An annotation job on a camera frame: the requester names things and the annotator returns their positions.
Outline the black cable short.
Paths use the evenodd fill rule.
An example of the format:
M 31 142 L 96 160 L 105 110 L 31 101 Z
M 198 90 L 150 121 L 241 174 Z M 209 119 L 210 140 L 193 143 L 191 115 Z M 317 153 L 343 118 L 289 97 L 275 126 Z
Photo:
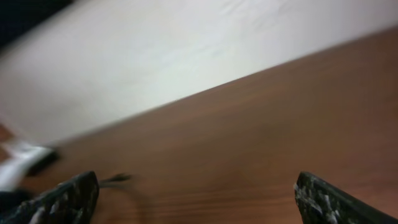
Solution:
M 108 179 L 103 179 L 99 181 L 100 188 L 106 187 L 120 187 L 121 182 L 125 182 L 127 180 L 131 180 L 132 176 L 128 174 L 116 174 Z

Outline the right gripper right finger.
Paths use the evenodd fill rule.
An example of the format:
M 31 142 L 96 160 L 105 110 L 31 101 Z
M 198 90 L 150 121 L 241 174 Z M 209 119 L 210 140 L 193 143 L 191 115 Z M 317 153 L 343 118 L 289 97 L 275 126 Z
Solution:
M 309 172 L 299 174 L 294 192 L 304 224 L 397 224 L 396 218 Z

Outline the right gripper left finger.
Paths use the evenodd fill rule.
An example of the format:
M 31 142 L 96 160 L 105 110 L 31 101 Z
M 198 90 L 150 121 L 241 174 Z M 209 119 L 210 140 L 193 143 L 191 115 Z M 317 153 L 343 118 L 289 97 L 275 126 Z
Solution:
M 76 175 L 38 195 L 26 189 L 2 191 L 1 224 L 87 224 L 98 196 L 99 183 L 93 171 Z

